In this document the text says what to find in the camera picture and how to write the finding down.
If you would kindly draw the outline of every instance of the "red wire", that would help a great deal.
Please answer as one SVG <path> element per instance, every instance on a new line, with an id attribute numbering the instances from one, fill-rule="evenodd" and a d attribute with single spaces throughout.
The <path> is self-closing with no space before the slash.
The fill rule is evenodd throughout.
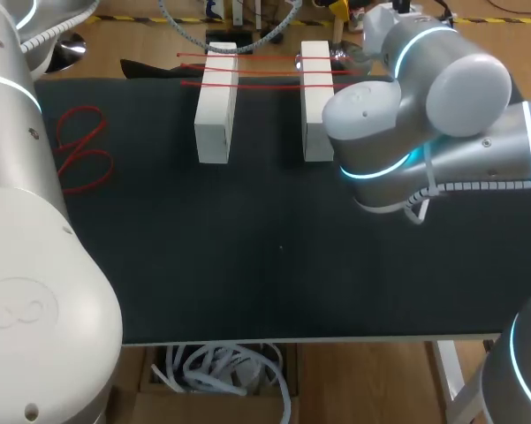
<path id="1" fill-rule="evenodd" d="M 255 55 L 203 55 L 198 53 L 177 53 L 177 57 L 237 57 L 238 59 L 246 59 L 246 60 L 296 60 L 296 56 L 255 56 Z M 352 60 L 351 57 L 301 57 L 300 59 L 318 59 L 318 60 Z"/>
<path id="2" fill-rule="evenodd" d="M 76 141 L 72 141 L 72 142 L 70 142 L 68 144 L 63 144 L 63 142 L 61 141 L 61 130 L 63 128 L 64 123 L 66 122 L 66 120 L 69 117 L 71 117 L 75 113 L 83 111 L 83 110 L 92 110 L 93 112 L 98 113 L 100 115 L 100 124 L 98 124 L 98 126 L 94 130 L 89 132 L 84 137 L 82 137 L 82 138 L 80 138 L 80 139 L 78 139 Z M 87 190 L 95 188 L 95 187 L 99 186 L 100 184 L 103 184 L 110 177 L 112 172 L 114 171 L 114 160 L 108 154 L 108 152 L 105 152 L 104 150 L 99 150 L 99 149 L 82 151 L 82 149 L 101 130 L 103 130 L 104 127 L 106 127 L 107 124 L 108 123 L 106 121 L 106 118 L 104 117 L 104 114 L 100 111 L 100 109 L 98 109 L 95 106 L 79 106 L 78 108 L 73 108 L 71 110 L 68 110 L 67 112 L 65 112 L 65 114 L 61 118 L 59 118 L 59 122 L 57 122 L 57 145 L 58 145 L 58 147 L 53 149 L 53 152 L 54 153 L 62 153 L 62 152 L 65 152 L 65 151 L 70 150 L 70 149 L 73 148 L 73 151 L 67 156 L 67 158 L 64 160 L 63 164 L 61 165 L 61 168 L 59 168 L 59 170 L 57 171 L 57 175 L 60 178 L 61 178 L 61 175 L 63 175 L 63 173 L 67 170 L 67 168 L 69 166 L 71 166 L 73 163 L 77 162 L 79 159 L 82 159 L 85 156 L 102 155 L 102 156 L 107 157 L 110 160 L 110 167 L 109 167 L 109 169 L 106 171 L 106 173 L 102 177 L 98 178 L 96 181 L 93 181 L 92 183 L 88 183 L 88 184 L 81 185 L 81 186 L 78 186 L 78 187 L 73 187 L 73 188 L 65 188 L 65 189 L 63 189 L 63 193 L 64 194 L 83 193 L 83 192 L 85 192 Z"/>
<path id="3" fill-rule="evenodd" d="M 188 69 L 197 69 L 200 71 L 219 71 L 219 72 L 234 72 L 234 73 L 248 73 L 248 74 L 256 74 L 256 75 L 301 75 L 302 73 L 329 73 L 329 74 L 336 74 L 336 75 L 352 75 L 357 72 L 352 71 L 295 71 L 295 72 L 280 72 L 280 71 L 241 71 L 241 70 L 232 70 L 232 69 L 224 69 L 224 68 L 212 68 L 208 66 L 202 66 L 199 64 L 180 64 L 182 68 L 188 68 Z"/>
<path id="4" fill-rule="evenodd" d="M 250 89 L 250 90 L 300 90 L 301 88 L 333 88 L 333 87 L 349 87 L 352 84 L 317 84 L 317 85 L 308 85 L 308 86 L 243 86 L 236 84 L 209 84 L 203 82 L 194 82 L 194 81 L 180 81 L 181 86 L 191 86 L 191 87 L 235 87 L 241 89 Z"/>

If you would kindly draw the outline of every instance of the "table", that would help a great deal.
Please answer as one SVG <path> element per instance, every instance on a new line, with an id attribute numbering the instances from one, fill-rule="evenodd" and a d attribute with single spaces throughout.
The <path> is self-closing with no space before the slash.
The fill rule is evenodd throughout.
<path id="1" fill-rule="evenodd" d="M 239 91 L 225 166 L 198 164 L 198 90 L 178 79 L 44 81 L 37 94 L 51 140 L 74 106 L 108 119 L 95 148 L 115 175 L 66 201 L 126 344 L 482 337 L 531 294 L 531 193 L 443 198 L 422 227 L 367 214 L 336 164 L 303 162 L 299 91 Z M 102 174 L 91 161 L 64 184 Z"/>

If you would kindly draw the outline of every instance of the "floor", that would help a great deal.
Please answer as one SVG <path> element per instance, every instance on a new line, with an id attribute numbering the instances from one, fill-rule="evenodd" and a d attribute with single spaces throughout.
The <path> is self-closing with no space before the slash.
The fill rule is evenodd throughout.
<path id="1" fill-rule="evenodd" d="M 485 0 L 447 0 L 461 18 L 515 16 L 498 11 Z M 102 12 L 158 17 L 154 0 L 107 0 Z M 427 12 L 438 14 L 432 0 L 422 0 Z M 531 11 L 531 0 L 497 0 L 506 8 Z M 177 15 L 193 10 L 191 2 Z M 206 25 L 189 25 L 190 34 L 202 37 Z M 503 61 L 516 79 L 523 95 L 531 100 L 531 24 L 465 24 L 458 30 L 478 42 Z M 78 32 L 89 50 L 73 68 L 49 78 L 123 78 L 119 59 L 127 58 L 153 66 L 171 68 L 184 58 L 179 52 L 200 52 L 165 24 L 139 24 L 103 21 L 83 25 Z M 329 27 L 292 26 L 284 44 L 266 46 L 261 55 L 293 56 L 301 40 L 331 38 Z M 360 41 L 358 35 L 346 38 Z M 291 62 L 245 63 L 261 71 L 291 71 Z M 481 363 L 484 350 L 480 341 L 457 344 L 464 376 L 470 378 Z M 300 422 L 391 424 L 396 422 L 430 424 L 444 422 L 440 396 L 431 374 L 423 343 L 410 344 L 308 344 L 303 348 L 300 384 Z"/>

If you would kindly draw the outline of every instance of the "black table surface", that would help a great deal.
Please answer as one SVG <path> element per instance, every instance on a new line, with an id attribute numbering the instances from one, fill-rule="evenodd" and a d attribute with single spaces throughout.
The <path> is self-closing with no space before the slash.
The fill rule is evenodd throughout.
<path id="1" fill-rule="evenodd" d="M 108 120 L 91 148 L 110 152 L 114 175 L 66 202 L 127 344 L 493 333 L 531 294 L 531 192 L 443 197 L 422 226 L 363 212 L 335 163 L 304 163 L 299 91 L 239 91 L 228 165 L 198 163 L 198 89 L 177 79 L 37 93 L 51 140 L 75 106 Z M 83 112 L 64 137 L 96 122 Z M 63 184 L 103 167 L 86 159 Z"/>

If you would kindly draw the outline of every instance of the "white cable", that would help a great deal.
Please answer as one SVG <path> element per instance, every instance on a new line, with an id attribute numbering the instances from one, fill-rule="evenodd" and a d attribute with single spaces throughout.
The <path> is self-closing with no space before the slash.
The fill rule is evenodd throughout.
<path id="1" fill-rule="evenodd" d="M 66 20 L 65 22 L 60 23 L 59 25 L 55 25 L 51 29 L 48 29 L 47 31 L 42 32 L 41 34 L 36 35 L 34 38 L 30 38 L 21 45 L 22 53 L 25 54 L 28 51 L 33 50 L 38 46 L 41 46 L 46 41 L 51 40 L 52 38 L 57 37 L 61 33 L 64 33 L 65 31 L 76 27 L 78 24 L 83 23 L 85 20 L 92 16 L 99 3 L 100 0 L 95 0 L 95 2 L 92 3 L 90 7 L 84 12 Z"/>
<path id="2" fill-rule="evenodd" d="M 181 34 L 183 37 L 185 37 L 188 41 L 196 44 L 199 47 L 202 47 L 203 49 L 214 51 L 215 53 L 221 53 L 223 55 L 240 55 L 241 53 L 246 53 L 247 51 L 252 51 L 255 49 L 258 49 L 266 42 L 271 41 L 273 38 L 275 38 L 278 34 L 280 34 L 285 28 L 289 26 L 289 24 L 292 22 L 292 20 L 296 17 L 297 13 L 299 12 L 300 7 L 302 6 L 302 0 L 285 0 L 287 3 L 292 4 L 292 9 L 289 12 L 289 14 L 286 16 L 286 18 L 283 19 L 283 21 L 269 34 L 265 35 L 263 38 L 261 38 L 258 42 L 254 42 L 253 44 L 250 44 L 246 47 L 240 47 L 238 49 L 218 49 L 216 47 L 212 47 L 208 45 L 206 42 L 201 42 L 200 40 L 195 39 L 191 35 L 189 35 L 181 25 L 179 25 L 175 19 L 172 18 L 172 16 L 167 11 L 167 8 L 165 7 L 164 0 L 158 0 L 159 2 L 159 9 L 161 9 L 161 12 L 163 16 L 169 21 L 171 26 L 177 30 L 179 34 Z"/>
<path id="3" fill-rule="evenodd" d="M 528 190 L 531 189 L 531 181 L 475 181 L 466 183 L 445 183 L 436 186 L 437 192 L 432 193 L 429 187 L 423 188 L 410 196 L 406 201 L 404 210 L 406 216 L 416 224 L 424 222 L 424 217 L 419 217 L 413 212 L 413 207 L 427 201 L 440 193 L 454 192 L 482 192 L 490 190 Z"/>
<path id="4" fill-rule="evenodd" d="M 165 367 L 167 375 L 164 375 L 154 364 L 151 366 L 153 372 L 168 387 L 177 393 L 185 392 L 210 392 L 210 393 L 231 393 L 238 396 L 246 396 L 252 386 L 258 382 L 264 367 L 268 367 L 275 377 L 269 384 L 278 382 L 283 397 L 284 411 L 281 424 L 288 424 L 291 418 L 291 397 L 286 381 L 283 377 L 283 356 L 274 344 L 267 344 L 276 353 L 278 364 L 266 358 L 260 353 L 254 352 L 237 344 L 205 344 L 196 352 L 188 356 L 183 364 L 183 375 L 187 387 L 182 387 L 175 379 L 175 371 L 178 370 L 185 346 L 180 345 L 177 354 L 173 359 L 175 346 L 169 346 L 165 355 Z M 241 364 L 250 362 L 254 367 L 252 378 L 245 385 L 235 386 L 224 382 L 225 377 L 236 371 Z"/>

